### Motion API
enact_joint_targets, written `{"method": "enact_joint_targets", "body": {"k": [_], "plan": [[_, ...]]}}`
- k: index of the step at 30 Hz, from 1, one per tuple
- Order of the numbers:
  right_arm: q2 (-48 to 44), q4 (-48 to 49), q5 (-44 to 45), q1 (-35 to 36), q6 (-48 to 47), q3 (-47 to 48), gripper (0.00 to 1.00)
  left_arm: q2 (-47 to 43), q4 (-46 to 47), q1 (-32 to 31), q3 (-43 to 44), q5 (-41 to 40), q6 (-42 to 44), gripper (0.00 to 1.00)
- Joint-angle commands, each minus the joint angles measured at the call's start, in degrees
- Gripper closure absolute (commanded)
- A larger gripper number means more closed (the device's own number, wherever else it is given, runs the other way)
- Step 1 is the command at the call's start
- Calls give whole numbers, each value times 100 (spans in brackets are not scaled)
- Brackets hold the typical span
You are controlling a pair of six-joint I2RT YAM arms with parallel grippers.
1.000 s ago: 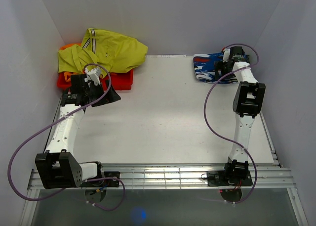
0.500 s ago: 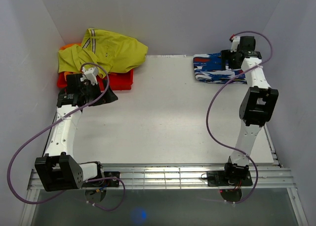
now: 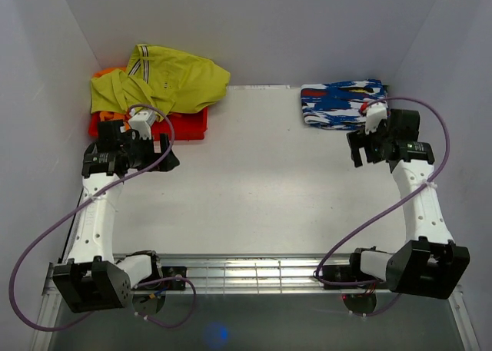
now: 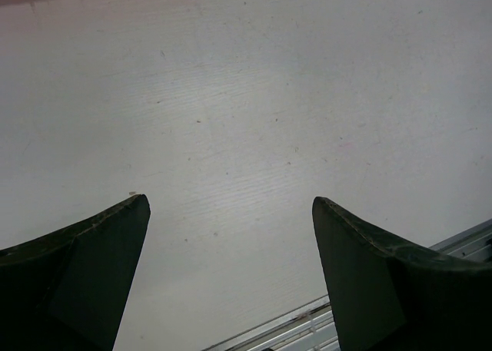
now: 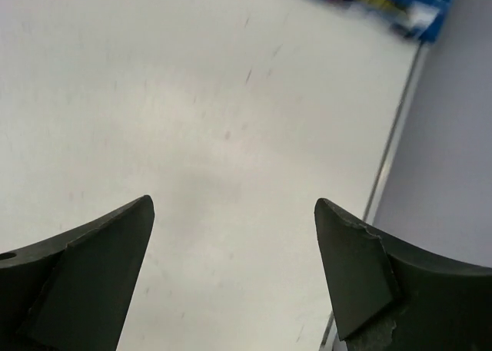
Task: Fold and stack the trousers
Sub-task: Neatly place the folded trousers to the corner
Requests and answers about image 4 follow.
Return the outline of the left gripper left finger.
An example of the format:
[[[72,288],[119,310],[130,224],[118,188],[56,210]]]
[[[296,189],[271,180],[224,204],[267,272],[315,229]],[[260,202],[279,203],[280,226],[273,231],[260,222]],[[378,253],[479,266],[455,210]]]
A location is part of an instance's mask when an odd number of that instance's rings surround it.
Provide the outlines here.
[[[150,204],[136,194],[1,251],[3,350],[111,350],[141,256]]]

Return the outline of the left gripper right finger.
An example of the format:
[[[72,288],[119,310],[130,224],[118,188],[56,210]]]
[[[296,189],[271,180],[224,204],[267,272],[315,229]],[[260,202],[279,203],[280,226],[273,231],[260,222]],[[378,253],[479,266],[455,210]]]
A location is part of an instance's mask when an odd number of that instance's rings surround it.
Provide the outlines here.
[[[489,350],[491,223],[423,247],[325,198],[314,232],[342,350]]]

